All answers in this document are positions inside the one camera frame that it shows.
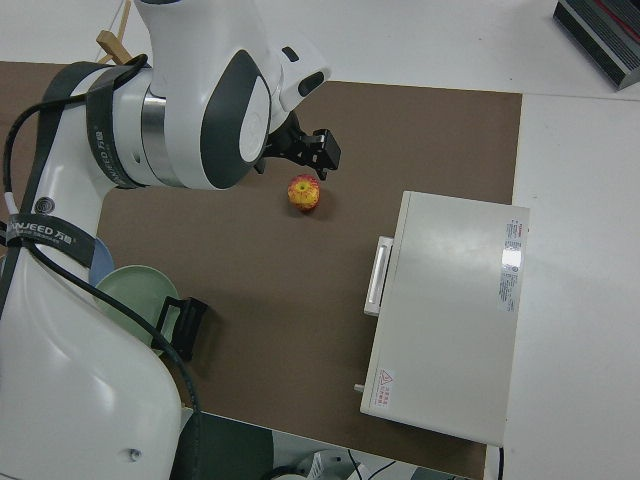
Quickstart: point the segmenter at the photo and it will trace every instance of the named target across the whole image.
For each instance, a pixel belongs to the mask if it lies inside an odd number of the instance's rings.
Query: brown mat
[[[58,68],[0,63],[3,138]],[[299,109],[303,128],[330,128],[343,152],[312,213],[286,199],[303,169],[271,160],[225,192],[113,191],[99,235],[117,266],[156,267],[212,307],[191,363],[206,411],[482,478],[483,445],[361,414],[353,385],[375,332],[362,308],[377,238],[393,235],[403,190],[510,203],[520,103],[330,83]],[[32,128],[16,158],[31,158],[33,139]]]

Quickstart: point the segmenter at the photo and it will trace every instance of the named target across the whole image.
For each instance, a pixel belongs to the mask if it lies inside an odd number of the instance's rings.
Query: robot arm
[[[330,132],[307,137],[291,118],[330,76],[304,37],[290,29],[268,35],[251,0],[136,5],[154,54],[139,155],[162,183],[228,188],[252,167],[264,169],[263,152],[312,166],[322,178],[337,168],[340,153]],[[290,128],[281,128],[287,121]],[[277,148],[283,138],[295,148]],[[158,144],[164,152],[154,148]]]
[[[330,133],[305,135],[293,111],[330,73],[308,43],[270,36],[251,0],[136,6],[153,69],[116,88],[129,67],[77,64],[45,94],[84,100],[41,115],[20,215],[9,222],[10,232],[50,242],[10,242],[0,278],[0,479],[169,478],[181,416],[173,379],[43,260],[86,282],[87,256],[54,247],[91,243],[109,190],[227,188],[263,169],[265,155],[321,177],[338,166]]]

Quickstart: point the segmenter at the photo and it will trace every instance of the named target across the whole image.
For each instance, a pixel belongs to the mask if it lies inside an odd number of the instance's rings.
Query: white cable
[[[15,215],[18,213],[18,207],[16,206],[16,199],[13,198],[13,192],[5,192],[4,201],[7,204],[7,210],[9,215]]]

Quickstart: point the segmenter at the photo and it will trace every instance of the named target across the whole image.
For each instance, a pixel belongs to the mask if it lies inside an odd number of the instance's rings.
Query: apple
[[[311,175],[298,175],[289,182],[287,190],[289,201],[295,207],[306,212],[315,208],[320,200],[320,184]]]

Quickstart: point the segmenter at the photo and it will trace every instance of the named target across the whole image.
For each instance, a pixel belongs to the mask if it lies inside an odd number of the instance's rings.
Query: green plate
[[[176,287],[164,273],[144,265],[130,265],[114,270],[104,277],[96,287],[137,312],[154,327],[158,324],[164,299],[166,297],[180,298]],[[137,323],[100,300],[97,300],[96,303],[114,323],[145,345],[151,345],[151,335]],[[173,327],[179,314],[179,309],[169,307],[161,332],[168,341],[171,341]]]

